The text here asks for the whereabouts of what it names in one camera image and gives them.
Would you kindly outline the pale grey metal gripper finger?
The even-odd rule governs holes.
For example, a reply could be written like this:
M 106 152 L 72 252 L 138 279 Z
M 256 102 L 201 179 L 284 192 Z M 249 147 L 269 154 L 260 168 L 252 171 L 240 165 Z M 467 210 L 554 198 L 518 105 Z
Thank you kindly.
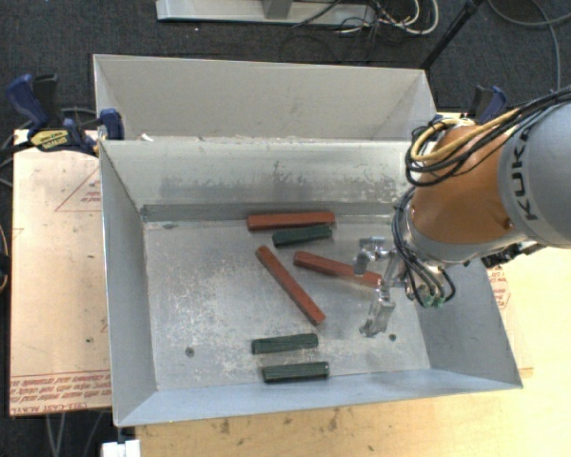
M 375 337 L 380 333 L 386 333 L 388 323 L 393 311 L 395 302 L 390 291 L 378 289 L 376 297 L 372 300 L 364 324 L 359 328 L 359 332 L 364 337 Z
M 355 275 L 365 274 L 371 262 L 383 259 L 387 255 L 384 237 L 371 236 L 363 238 L 359 241 L 359 247 L 360 250 L 353 264 Z

